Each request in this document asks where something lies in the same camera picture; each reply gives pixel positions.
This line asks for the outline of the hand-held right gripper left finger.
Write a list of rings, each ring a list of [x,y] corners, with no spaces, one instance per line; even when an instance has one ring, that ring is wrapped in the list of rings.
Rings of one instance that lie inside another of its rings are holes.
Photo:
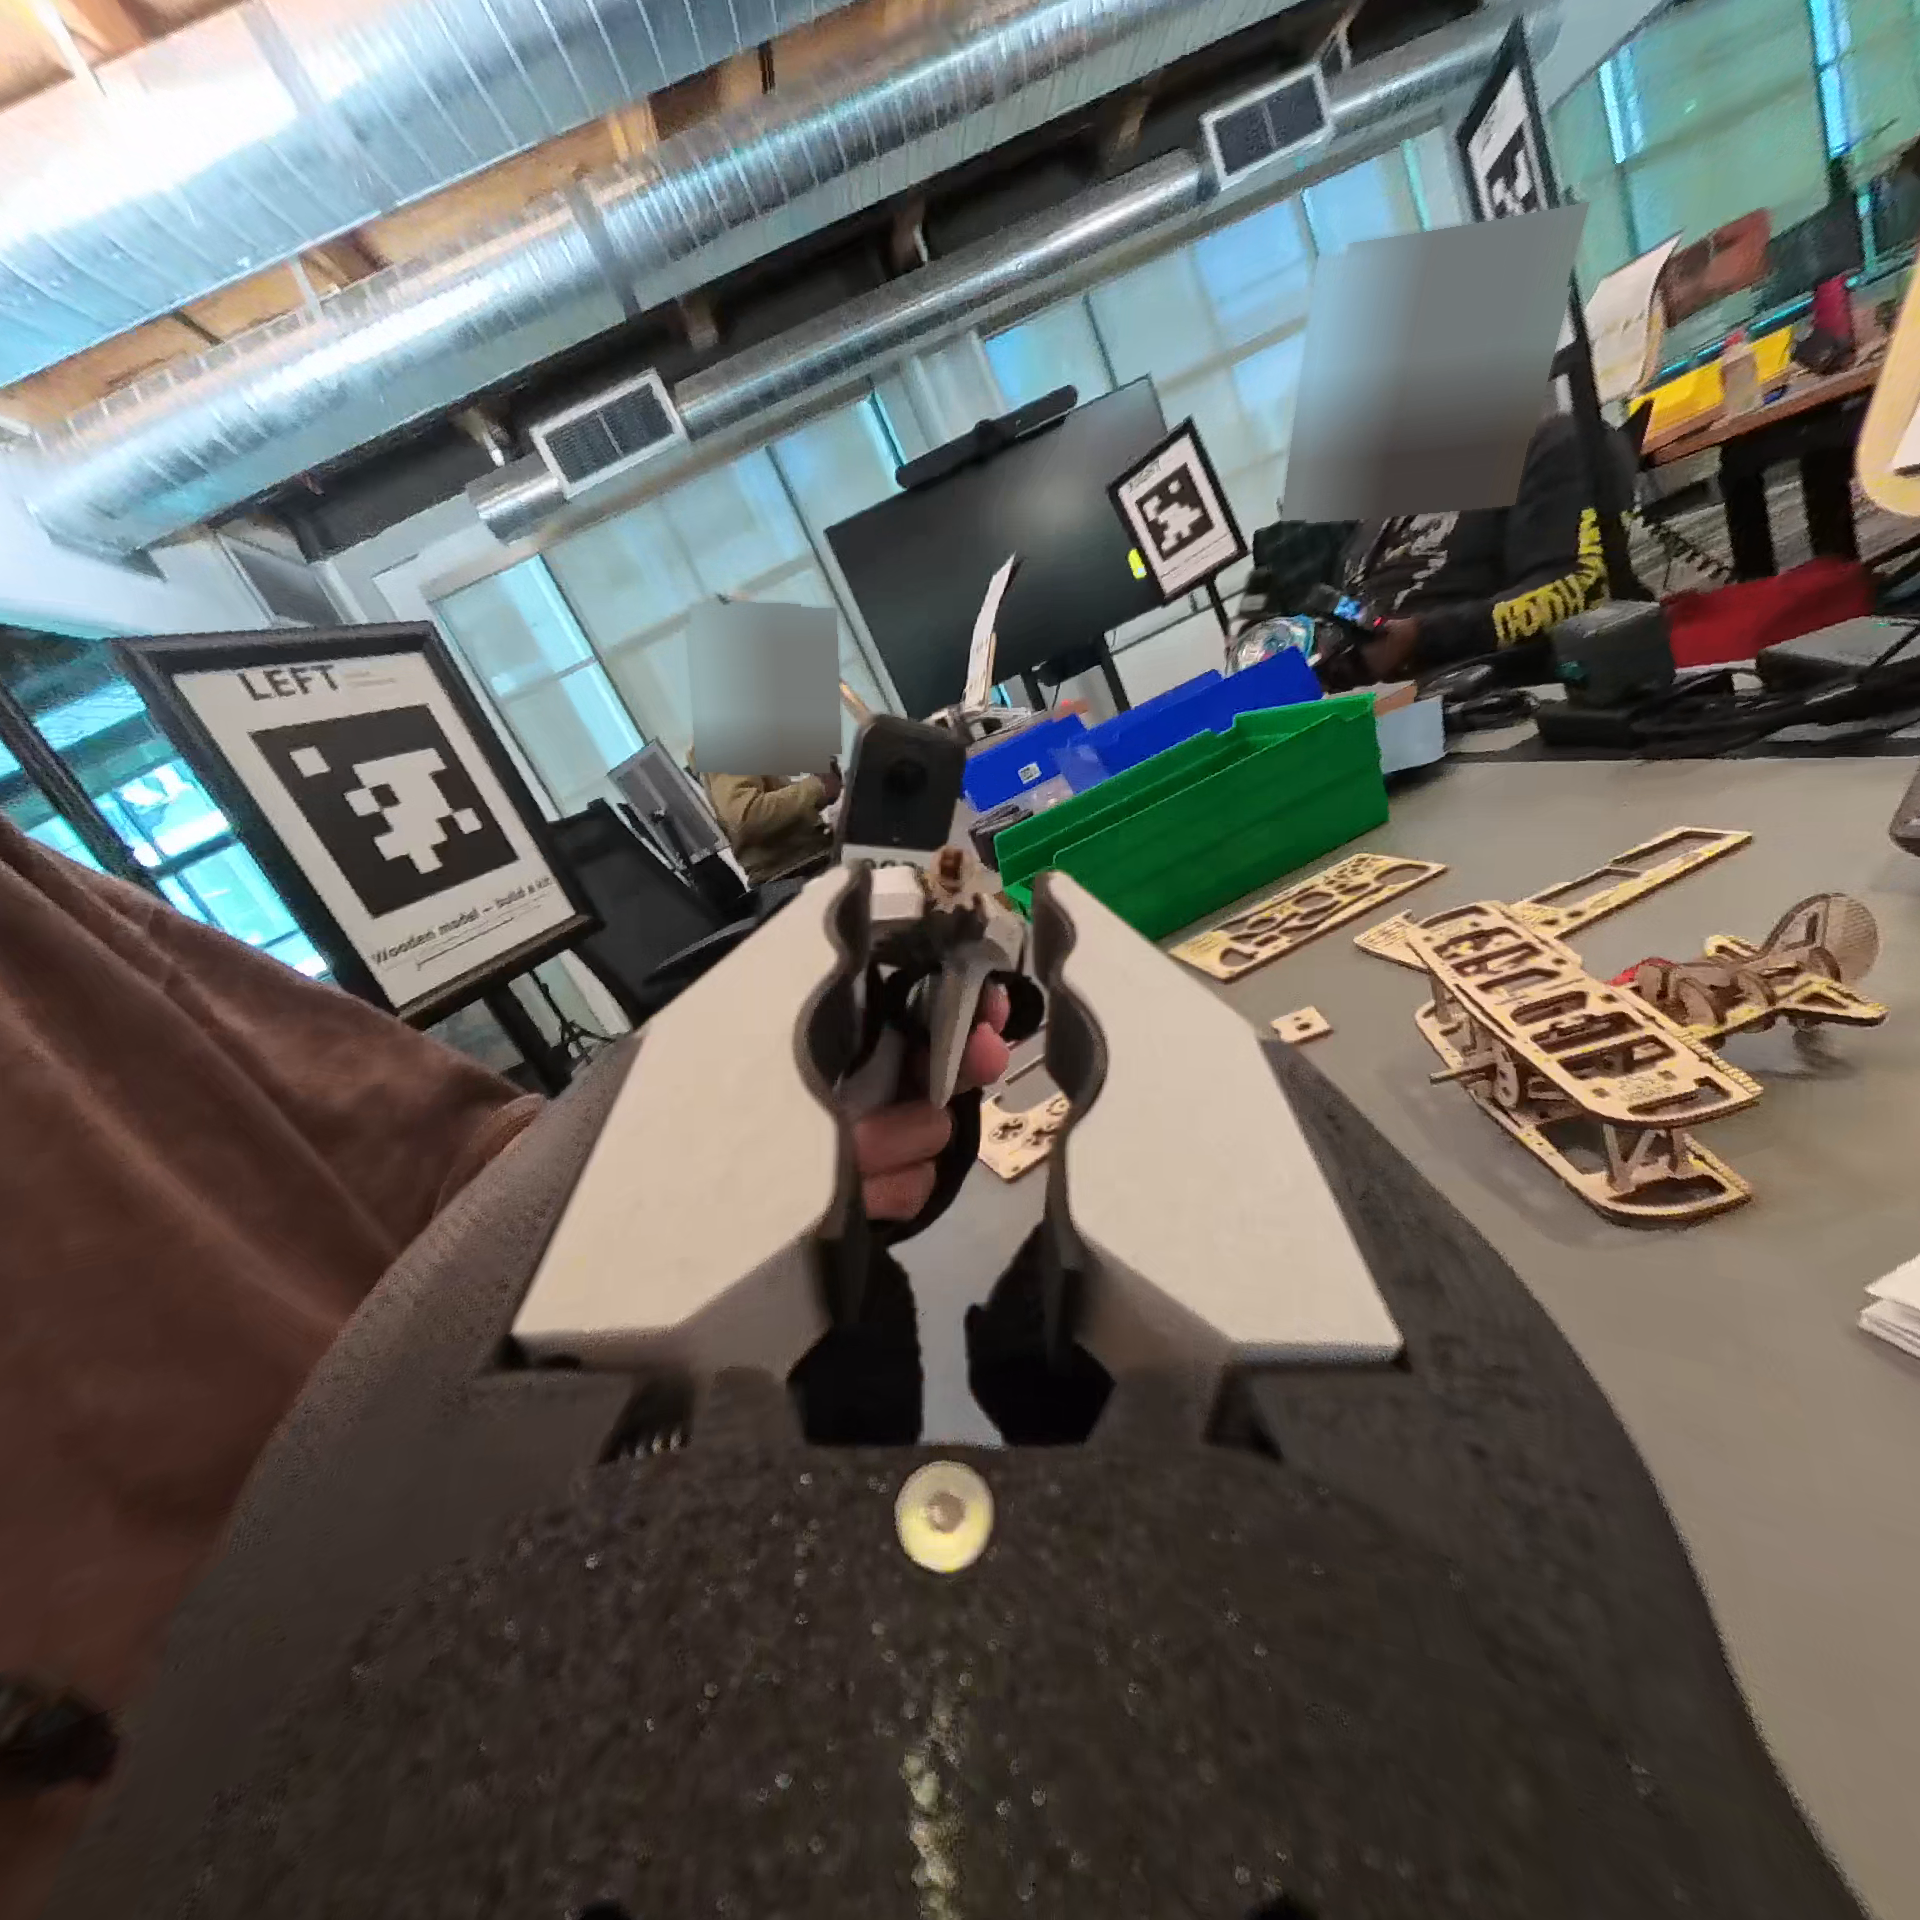
[[[813,877],[646,1027],[516,1312],[527,1362],[783,1379],[822,1340],[852,1125],[884,1105],[884,1043],[854,1065],[872,877]]]

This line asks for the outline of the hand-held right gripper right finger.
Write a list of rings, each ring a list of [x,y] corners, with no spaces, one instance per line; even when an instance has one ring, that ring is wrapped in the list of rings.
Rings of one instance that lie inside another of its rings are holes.
[[[1064,872],[1035,880],[1042,1340],[1200,1415],[1241,1372],[1395,1365],[1404,1334],[1255,1027]]]

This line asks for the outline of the grey desk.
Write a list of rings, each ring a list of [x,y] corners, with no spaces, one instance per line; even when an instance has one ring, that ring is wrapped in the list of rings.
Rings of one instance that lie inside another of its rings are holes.
[[[1519,899],[1667,829],[1748,844],[1592,926],[1583,961],[1759,938],[1795,899],[1861,899],[1881,934],[1876,1030],[1786,1027],[1730,1059],[1763,1083],[1704,1130],[1752,1187],[1699,1228],[1620,1228],[1453,1088],[1412,1030],[1410,972],[1356,925],[1227,987],[1262,1033],[1314,1007],[1300,1051],[1485,1234],[1551,1312],[1664,1490],[1791,1789],[1876,1916],[1915,1916],[1915,1360],[1860,1332],[1863,1290],[1915,1255],[1915,858],[1886,827],[1915,773],[1834,760],[1450,760],[1391,793],[1353,852],[1440,861],[1391,902]]]

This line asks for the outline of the black office chair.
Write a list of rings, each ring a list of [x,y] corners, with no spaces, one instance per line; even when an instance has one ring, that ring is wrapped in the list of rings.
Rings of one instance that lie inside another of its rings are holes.
[[[556,819],[548,837],[598,918],[578,954],[634,1030],[803,890],[788,877],[714,906],[605,801]]]

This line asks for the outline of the blue plastic bin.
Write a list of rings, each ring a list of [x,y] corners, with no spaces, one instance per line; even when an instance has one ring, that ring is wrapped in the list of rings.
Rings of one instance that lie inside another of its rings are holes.
[[[963,791],[983,817],[1056,779],[1082,793],[1190,737],[1227,733],[1239,714],[1322,696],[1309,659],[1287,647],[1227,676],[1209,670],[1100,723],[1068,714],[1003,733],[969,755]]]

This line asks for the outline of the black monitor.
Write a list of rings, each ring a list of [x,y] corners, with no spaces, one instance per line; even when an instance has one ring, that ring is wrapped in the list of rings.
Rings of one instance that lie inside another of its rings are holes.
[[[975,618],[1010,559],[996,610],[996,681],[1062,681],[1160,602],[1142,580],[1108,485],[1162,441],[1150,378],[1075,403],[1056,429],[935,486],[900,488],[826,532],[900,710],[960,703]]]

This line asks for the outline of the perforated wooden parts sheet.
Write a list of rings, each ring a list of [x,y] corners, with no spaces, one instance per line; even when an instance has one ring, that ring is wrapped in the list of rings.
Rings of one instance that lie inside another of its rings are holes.
[[[1168,956],[1209,979],[1239,979],[1341,925],[1404,899],[1446,870],[1444,861],[1406,854],[1346,854],[1180,939]]]

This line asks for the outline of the green plastic bin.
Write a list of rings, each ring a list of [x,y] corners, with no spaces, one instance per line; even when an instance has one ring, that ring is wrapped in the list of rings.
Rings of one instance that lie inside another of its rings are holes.
[[[1064,872],[1162,939],[1380,829],[1389,799],[1368,691],[1265,708],[996,835],[1003,889],[1034,906]]]

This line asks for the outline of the black video bar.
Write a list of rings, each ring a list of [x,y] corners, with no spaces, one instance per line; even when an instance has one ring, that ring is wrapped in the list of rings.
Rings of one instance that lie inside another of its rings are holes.
[[[927,450],[918,460],[902,462],[895,468],[895,485],[902,494],[935,486],[957,472],[979,467],[999,454],[1056,429],[1075,410],[1075,403],[1075,386],[1062,386],[994,419],[977,419],[973,429],[950,441]]]

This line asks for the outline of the wooden airplane model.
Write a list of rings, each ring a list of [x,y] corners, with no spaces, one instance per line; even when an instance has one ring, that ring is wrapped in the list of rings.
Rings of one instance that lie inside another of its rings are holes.
[[[1860,994],[1879,926],[1846,896],[1798,902],[1763,939],[1716,936],[1612,979],[1500,902],[1410,925],[1404,946],[1430,988],[1416,1015],[1440,1062],[1430,1080],[1463,1088],[1594,1213],[1654,1228],[1750,1204],[1750,1184],[1699,1136],[1763,1097],[1725,1059],[1733,1039],[1886,1020]]]

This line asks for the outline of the framed marker sign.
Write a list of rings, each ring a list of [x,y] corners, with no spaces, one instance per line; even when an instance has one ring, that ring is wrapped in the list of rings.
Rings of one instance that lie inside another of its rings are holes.
[[[431,1027],[600,929],[431,626],[113,657],[350,996]]]
[[[1523,15],[1513,15],[1500,35],[1486,76],[1456,129],[1456,150],[1478,224],[1563,203]]]

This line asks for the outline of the red pouch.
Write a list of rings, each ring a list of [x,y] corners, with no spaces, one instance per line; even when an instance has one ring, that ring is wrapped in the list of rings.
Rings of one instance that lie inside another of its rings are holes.
[[[1671,593],[1664,600],[1676,670],[1750,662],[1763,649],[1867,616],[1876,578],[1857,560],[1815,556],[1755,582]]]

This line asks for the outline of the yellow plastic bin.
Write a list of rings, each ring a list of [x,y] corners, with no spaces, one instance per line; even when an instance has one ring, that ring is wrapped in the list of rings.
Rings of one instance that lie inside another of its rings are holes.
[[[1656,444],[1700,430],[1718,418],[1721,403],[1721,363],[1715,360],[1637,396],[1628,418],[1646,418],[1644,444]]]

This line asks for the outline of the tan board with paper sheet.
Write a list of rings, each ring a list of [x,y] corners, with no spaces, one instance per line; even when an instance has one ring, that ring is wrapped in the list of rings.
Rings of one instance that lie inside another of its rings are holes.
[[[1856,448],[1856,479],[1886,516],[1917,520],[1917,265],[1884,339]]]

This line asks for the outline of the large silver air duct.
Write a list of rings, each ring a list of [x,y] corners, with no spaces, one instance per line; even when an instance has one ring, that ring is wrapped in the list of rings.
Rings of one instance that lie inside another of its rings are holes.
[[[675,297],[1293,4],[953,4],[591,178]],[[829,4],[244,4],[4,108],[4,383],[123,337]]]

